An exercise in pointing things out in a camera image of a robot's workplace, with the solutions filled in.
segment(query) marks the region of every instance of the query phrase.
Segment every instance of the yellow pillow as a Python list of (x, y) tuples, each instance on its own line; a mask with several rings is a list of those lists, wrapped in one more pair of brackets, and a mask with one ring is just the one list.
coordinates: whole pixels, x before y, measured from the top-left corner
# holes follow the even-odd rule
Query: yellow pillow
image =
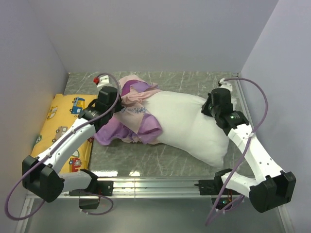
[[(40, 132), (31, 156), (36, 157), (54, 142), (57, 141), (70, 128), (79, 113), (88, 104), (97, 98), (96, 95), (62, 95), (57, 94), (45, 123)], [(76, 152), (67, 160), (60, 173), (76, 172), (87, 169), (90, 160), (93, 138), (85, 141)]]

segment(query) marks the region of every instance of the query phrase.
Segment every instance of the white pillow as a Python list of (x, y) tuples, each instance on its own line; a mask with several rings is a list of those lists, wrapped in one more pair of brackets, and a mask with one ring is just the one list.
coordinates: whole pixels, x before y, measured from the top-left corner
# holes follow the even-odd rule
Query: white pillow
[(206, 99), (189, 94), (161, 91), (142, 105), (159, 121), (161, 143), (182, 149), (195, 158), (222, 168), (229, 138), (214, 118), (201, 113)]

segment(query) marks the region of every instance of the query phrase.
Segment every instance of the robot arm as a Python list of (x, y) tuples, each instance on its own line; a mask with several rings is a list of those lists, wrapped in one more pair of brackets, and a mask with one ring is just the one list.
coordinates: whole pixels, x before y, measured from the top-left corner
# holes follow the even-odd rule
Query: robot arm
[[(244, 152), (250, 138), (245, 159), (250, 165), (255, 178), (248, 178), (237, 172), (229, 180), (226, 188), (248, 197), (254, 208), (263, 213), (291, 201), (296, 178), (292, 172), (284, 170), (270, 157), (262, 144), (252, 133), (252, 127), (242, 112), (233, 111), (231, 103), (232, 86), (220, 81), (220, 88), (212, 90), (202, 113), (214, 117), (217, 125), (231, 141)], [(215, 187), (220, 191), (232, 169), (225, 169), (215, 174)]]
[[(89, 123), (106, 112), (113, 105), (116, 98), (119, 98), (119, 100), (112, 111), (104, 117)], [(111, 86), (104, 86), (99, 91), (98, 98), (93, 100), (79, 114), (74, 124), (52, 146), (36, 158), (27, 156), (23, 160), (22, 173), (25, 174), (49, 155), (47, 160), (26, 176), (22, 182), (23, 186), (46, 202), (54, 201), (63, 192), (77, 189), (97, 194), (98, 177), (92, 172), (81, 169), (73, 173), (58, 173), (77, 148), (92, 137), (103, 125), (107, 124), (113, 113), (120, 111), (122, 108), (121, 98), (117, 97), (117, 90)]]

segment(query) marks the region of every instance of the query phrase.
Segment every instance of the pillow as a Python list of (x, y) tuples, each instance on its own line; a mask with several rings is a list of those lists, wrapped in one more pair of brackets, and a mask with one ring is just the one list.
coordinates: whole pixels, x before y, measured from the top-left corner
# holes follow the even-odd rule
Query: pillow
[[(72, 126), (78, 114), (97, 96), (57, 94), (40, 132), (32, 157), (36, 157), (55, 143)], [(76, 172), (87, 169), (90, 160), (93, 138), (85, 141), (66, 161), (60, 173)]]
[(189, 94), (161, 91), (142, 102), (159, 121), (163, 133), (157, 140), (185, 150), (214, 167), (224, 165), (229, 138), (214, 118), (201, 113), (206, 99)]

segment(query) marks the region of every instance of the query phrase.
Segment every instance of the white wall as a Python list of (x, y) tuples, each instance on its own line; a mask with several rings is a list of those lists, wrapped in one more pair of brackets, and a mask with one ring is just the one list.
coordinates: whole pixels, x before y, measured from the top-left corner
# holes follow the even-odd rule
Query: white wall
[[(15, 230), (4, 214), (5, 197), (21, 177), (21, 163), (31, 152), (51, 100), (65, 87), (67, 73), (27, 0), (0, 1), (0, 226)], [(25, 189), (10, 200), (19, 216)]]
[[(242, 69), (264, 89), (268, 117), (258, 135), (297, 184), (287, 205), (297, 233), (310, 232), (311, 209), (311, 1), (280, 0)], [(263, 113), (259, 92), (244, 83), (254, 122)]]
[(241, 71), (277, 0), (29, 0), (66, 69)]

